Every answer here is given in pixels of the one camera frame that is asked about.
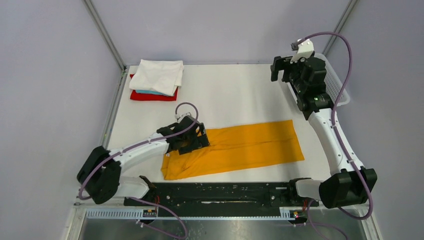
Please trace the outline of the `yellow t shirt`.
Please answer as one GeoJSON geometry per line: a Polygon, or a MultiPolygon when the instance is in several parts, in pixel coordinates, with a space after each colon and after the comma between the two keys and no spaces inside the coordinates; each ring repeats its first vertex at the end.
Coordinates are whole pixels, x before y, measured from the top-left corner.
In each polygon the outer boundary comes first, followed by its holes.
{"type": "Polygon", "coordinates": [[[292,120],[237,125],[206,131],[210,145],[163,156],[164,180],[220,174],[303,161],[292,120]]]}

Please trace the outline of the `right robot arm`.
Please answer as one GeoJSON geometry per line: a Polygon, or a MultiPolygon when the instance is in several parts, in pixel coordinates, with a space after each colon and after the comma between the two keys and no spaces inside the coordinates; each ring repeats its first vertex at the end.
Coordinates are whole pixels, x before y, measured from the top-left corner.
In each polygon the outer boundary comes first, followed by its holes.
{"type": "Polygon", "coordinates": [[[344,92],[339,77],[321,54],[296,62],[291,59],[291,56],[276,56],[270,66],[270,79],[275,82],[282,73],[281,81],[287,84],[299,111],[319,139],[330,177],[292,179],[287,201],[299,206],[309,198],[322,202],[328,209],[370,203],[377,173],[357,158],[337,114],[332,112],[339,93],[344,92]]]}

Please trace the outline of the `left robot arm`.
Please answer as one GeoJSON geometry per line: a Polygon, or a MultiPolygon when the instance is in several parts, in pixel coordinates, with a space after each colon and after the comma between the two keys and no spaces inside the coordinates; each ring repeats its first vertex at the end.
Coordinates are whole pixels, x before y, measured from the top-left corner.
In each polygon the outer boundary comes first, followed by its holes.
{"type": "Polygon", "coordinates": [[[205,125],[186,115],[133,145],[115,149],[98,146],[77,174],[81,190],[87,193],[80,199],[101,205],[114,197],[136,198],[148,206],[155,200],[153,186],[146,178],[124,176],[124,172],[153,157],[186,155],[209,145],[205,125]]]}

